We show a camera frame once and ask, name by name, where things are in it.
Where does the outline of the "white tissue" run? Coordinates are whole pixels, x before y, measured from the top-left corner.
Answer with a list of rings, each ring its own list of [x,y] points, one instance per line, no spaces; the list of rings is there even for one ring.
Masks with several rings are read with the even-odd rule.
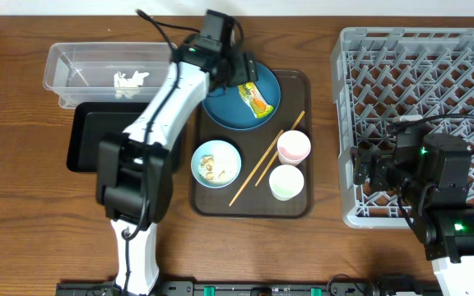
[[[131,78],[126,78],[126,74],[116,72],[114,74],[114,89],[116,99],[131,99],[134,95],[139,94],[139,88],[144,84],[146,77],[150,75],[149,72],[135,71]]]

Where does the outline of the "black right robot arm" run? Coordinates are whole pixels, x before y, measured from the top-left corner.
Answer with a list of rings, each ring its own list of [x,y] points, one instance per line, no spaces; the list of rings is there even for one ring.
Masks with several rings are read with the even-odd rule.
[[[393,191],[402,217],[425,249],[443,295],[474,295],[474,208],[467,204],[472,156],[449,134],[407,129],[393,150],[351,149],[353,181]]]

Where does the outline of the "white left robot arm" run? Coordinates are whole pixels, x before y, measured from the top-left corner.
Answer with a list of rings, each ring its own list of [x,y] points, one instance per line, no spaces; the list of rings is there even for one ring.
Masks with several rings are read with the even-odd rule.
[[[216,88],[257,81],[257,60],[226,42],[197,37],[172,50],[165,82],[142,114],[99,143],[96,200],[118,242],[122,295],[148,295],[156,286],[156,232],[173,195],[172,156],[185,123]]]

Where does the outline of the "pink plastic cup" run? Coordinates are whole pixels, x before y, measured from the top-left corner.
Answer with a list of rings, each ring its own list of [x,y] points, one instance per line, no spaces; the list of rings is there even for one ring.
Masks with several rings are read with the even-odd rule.
[[[284,148],[280,150],[278,159],[282,164],[298,165],[300,164],[311,151],[310,139],[300,131],[284,132],[279,138],[279,147]]]

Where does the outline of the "light green plastic cup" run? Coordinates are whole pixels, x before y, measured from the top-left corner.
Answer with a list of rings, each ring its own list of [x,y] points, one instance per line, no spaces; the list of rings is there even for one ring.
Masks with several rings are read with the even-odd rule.
[[[283,164],[274,168],[268,183],[277,200],[288,201],[303,190],[304,175],[295,166]]]

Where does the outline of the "yellow green snack wrapper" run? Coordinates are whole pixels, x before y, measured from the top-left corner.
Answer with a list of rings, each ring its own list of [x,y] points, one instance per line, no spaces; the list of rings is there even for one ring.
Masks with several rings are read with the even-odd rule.
[[[253,82],[238,86],[241,99],[250,107],[255,118],[264,118],[273,111],[273,107],[263,98]]]

